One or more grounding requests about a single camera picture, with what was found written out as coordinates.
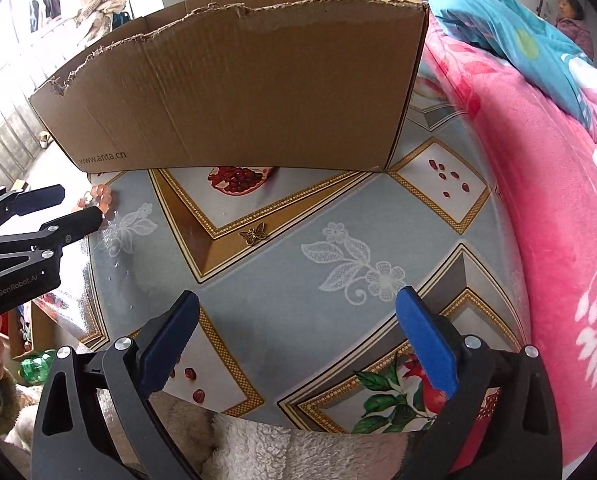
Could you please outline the gold butterfly earring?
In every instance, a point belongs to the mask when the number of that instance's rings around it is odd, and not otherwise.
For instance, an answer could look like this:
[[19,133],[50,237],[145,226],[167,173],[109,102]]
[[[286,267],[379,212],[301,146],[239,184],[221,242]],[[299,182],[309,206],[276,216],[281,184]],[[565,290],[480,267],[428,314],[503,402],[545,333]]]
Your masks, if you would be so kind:
[[259,222],[256,226],[252,226],[244,231],[241,231],[239,235],[243,238],[244,243],[248,245],[248,247],[252,247],[257,245],[263,240],[266,240],[267,234],[267,224],[265,222]]

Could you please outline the white fleece sleeve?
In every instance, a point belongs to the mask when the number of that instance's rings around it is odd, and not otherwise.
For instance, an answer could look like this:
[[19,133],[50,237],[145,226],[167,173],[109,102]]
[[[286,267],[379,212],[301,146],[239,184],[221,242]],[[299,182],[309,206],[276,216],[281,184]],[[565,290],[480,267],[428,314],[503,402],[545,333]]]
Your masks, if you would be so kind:
[[[40,387],[0,380],[0,448],[30,477]],[[323,434],[216,414],[160,391],[152,408],[204,479],[393,479],[413,450],[408,434]]]

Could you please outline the wheelchair with clothes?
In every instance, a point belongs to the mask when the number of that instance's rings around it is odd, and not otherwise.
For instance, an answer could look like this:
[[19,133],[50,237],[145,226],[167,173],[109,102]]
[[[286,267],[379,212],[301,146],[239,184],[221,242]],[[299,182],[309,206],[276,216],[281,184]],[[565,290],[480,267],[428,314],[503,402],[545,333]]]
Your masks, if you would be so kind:
[[82,40],[91,44],[112,32],[114,16],[123,14],[126,4],[126,0],[89,0],[74,18]]

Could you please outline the fruit pattern tablecloth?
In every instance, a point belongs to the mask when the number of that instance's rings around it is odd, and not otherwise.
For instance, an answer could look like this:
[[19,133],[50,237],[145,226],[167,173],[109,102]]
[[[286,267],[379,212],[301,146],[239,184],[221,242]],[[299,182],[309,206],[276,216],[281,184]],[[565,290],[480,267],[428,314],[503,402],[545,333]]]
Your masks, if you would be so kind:
[[[395,315],[413,288],[458,332],[515,351],[531,322],[518,245],[466,114],[421,66],[389,169],[101,174],[102,229],[64,249],[39,307],[89,348],[184,290],[200,321],[166,385],[208,410],[307,430],[425,429],[443,408]],[[259,222],[267,238],[239,235]]]

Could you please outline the pink floral blanket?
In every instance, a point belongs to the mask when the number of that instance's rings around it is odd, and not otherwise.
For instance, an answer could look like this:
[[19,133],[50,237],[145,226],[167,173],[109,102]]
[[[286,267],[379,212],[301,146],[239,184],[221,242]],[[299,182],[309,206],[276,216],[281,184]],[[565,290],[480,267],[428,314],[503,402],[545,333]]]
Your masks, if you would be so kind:
[[597,148],[510,64],[431,22],[423,48],[465,112],[515,230],[532,342],[556,398],[563,461],[597,442]]

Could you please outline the brown cardboard box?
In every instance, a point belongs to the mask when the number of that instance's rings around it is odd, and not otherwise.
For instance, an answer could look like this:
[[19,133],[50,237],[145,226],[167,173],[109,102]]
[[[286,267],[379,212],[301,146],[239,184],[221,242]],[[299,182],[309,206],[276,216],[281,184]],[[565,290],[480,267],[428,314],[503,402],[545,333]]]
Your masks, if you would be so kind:
[[382,171],[429,24],[420,0],[186,0],[82,51],[32,95],[82,171]]

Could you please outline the woman in purple jacket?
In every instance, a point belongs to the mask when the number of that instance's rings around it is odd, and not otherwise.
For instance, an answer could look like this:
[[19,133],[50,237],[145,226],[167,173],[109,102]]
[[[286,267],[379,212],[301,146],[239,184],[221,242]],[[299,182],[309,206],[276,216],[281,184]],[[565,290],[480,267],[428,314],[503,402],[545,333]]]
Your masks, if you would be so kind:
[[585,23],[585,12],[579,0],[557,0],[556,28],[570,38],[589,58],[594,59],[591,32]]

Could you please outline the blue floral quilt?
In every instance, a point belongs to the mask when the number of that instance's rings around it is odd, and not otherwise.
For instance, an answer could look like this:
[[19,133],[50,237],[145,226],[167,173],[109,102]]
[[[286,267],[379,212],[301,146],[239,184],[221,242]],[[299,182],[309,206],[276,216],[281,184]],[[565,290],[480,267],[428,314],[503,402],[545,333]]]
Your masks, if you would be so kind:
[[446,35],[504,58],[584,127],[591,109],[569,63],[591,64],[556,26],[517,0],[428,0]]

